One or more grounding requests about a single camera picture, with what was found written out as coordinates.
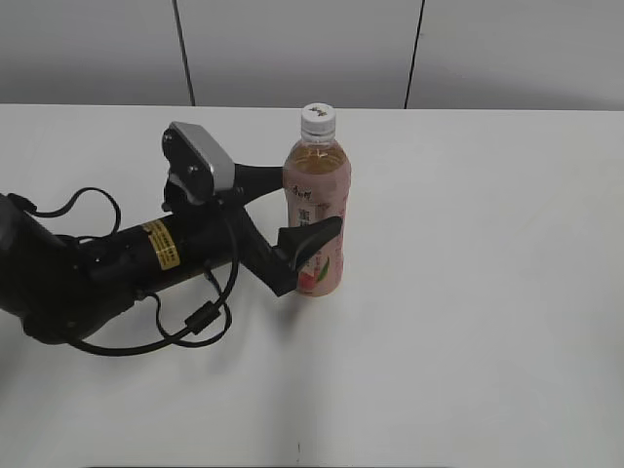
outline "bottle label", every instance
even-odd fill
[[[309,175],[294,169],[285,172],[289,226],[306,226],[331,216],[345,217],[351,167],[343,164],[327,175]],[[332,291],[342,277],[342,237],[325,244],[299,271],[298,290],[310,295]]]

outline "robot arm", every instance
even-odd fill
[[[82,340],[135,301],[231,261],[230,280],[240,261],[279,296],[296,288],[298,270],[340,232],[341,218],[332,217],[281,228],[270,246],[245,205],[282,188],[281,167],[237,165],[202,127],[178,122],[165,131],[163,151],[170,214],[102,238],[52,234],[30,202],[0,195],[0,308],[18,316],[27,334],[95,352]],[[154,349],[209,325],[232,286]]]

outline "table surface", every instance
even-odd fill
[[[279,165],[297,110],[0,106],[0,190],[95,185],[159,216],[173,120]],[[624,466],[624,113],[341,110],[341,286],[276,298],[243,270],[207,349],[99,358],[0,316],[0,466]],[[272,242],[282,193],[249,211]],[[86,195],[57,233],[104,233]],[[220,278],[227,269],[218,270]],[[211,296],[163,294],[171,329]],[[147,301],[92,337],[158,335]]]

